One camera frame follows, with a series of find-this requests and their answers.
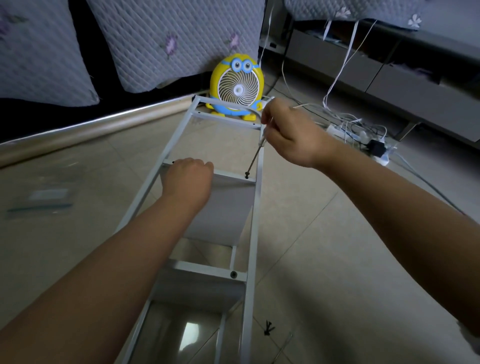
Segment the person's right arm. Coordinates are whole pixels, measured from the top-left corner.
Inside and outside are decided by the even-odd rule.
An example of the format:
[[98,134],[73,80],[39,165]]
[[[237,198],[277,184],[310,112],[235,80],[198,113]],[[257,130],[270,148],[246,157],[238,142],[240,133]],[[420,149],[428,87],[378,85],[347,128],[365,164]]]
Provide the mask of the person's right arm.
[[363,153],[329,136],[281,99],[262,114],[265,137],[286,160],[327,175],[407,272],[480,336],[480,226]]

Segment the cartoon eye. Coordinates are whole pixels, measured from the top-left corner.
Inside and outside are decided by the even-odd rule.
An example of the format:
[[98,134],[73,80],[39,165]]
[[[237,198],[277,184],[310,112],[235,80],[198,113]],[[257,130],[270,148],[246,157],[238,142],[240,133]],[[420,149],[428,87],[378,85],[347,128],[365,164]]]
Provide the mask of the cartoon eye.
[[242,67],[241,60],[238,59],[238,58],[235,58],[235,59],[232,61],[232,69],[233,69],[235,72],[239,72],[239,71],[241,71],[241,67]]
[[242,69],[246,73],[250,72],[252,70],[252,62],[250,60],[244,60],[242,64]]

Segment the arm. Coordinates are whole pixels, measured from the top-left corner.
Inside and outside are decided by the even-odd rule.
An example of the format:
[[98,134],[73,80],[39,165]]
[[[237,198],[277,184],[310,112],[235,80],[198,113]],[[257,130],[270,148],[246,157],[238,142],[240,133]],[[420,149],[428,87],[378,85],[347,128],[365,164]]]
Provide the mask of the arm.
[[199,159],[170,167],[159,200],[0,331],[0,362],[114,362],[212,176],[213,164]]
[[332,138],[282,100],[267,104],[262,123],[267,124],[267,141],[281,156],[333,180],[405,270],[473,334],[480,334],[477,223]]

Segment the person's left hand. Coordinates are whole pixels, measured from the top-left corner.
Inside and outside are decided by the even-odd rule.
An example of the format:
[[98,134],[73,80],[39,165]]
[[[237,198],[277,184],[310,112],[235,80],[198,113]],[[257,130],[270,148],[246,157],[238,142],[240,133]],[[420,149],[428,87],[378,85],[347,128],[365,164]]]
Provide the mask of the person's left hand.
[[198,213],[207,203],[212,187],[213,163],[201,159],[178,159],[163,180],[162,197],[172,198]]

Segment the cabinet drawer front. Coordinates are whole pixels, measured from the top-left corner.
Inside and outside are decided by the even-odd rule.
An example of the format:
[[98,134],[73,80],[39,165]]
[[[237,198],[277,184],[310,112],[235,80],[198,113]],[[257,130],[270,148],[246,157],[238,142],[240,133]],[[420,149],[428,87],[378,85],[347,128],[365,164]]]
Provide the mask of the cabinet drawer front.
[[472,142],[480,139],[480,101],[457,90],[386,65],[367,93]]
[[[346,53],[347,50],[340,46],[294,30],[288,46],[287,57],[335,78],[340,71]],[[343,69],[339,80],[365,92],[381,66],[380,62],[371,60],[357,52]]]

